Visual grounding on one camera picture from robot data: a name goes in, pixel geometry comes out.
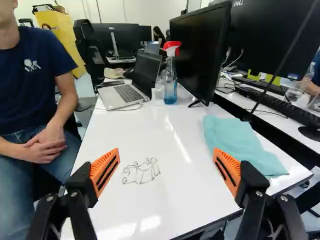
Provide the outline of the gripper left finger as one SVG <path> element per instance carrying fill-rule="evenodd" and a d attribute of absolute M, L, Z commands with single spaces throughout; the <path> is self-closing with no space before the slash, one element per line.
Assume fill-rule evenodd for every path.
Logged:
<path fill-rule="evenodd" d="M 70 219 L 76 240 L 95 240 L 97 234 L 89 215 L 120 165 L 118 148 L 94 162 L 85 162 L 65 183 L 67 193 L 44 196 L 35 210 L 26 238 L 28 240 L 59 240 L 66 219 Z"/>

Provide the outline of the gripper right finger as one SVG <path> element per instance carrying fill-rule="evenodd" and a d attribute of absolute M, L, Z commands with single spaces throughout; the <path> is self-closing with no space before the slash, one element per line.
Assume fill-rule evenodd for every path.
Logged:
<path fill-rule="evenodd" d="M 295 198 L 288 194 L 269 196 L 268 179 L 250 162 L 238 161 L 214 148 L 213 163 L 243 209 L 237 240 L 306 240 L 304 223 Z"/>

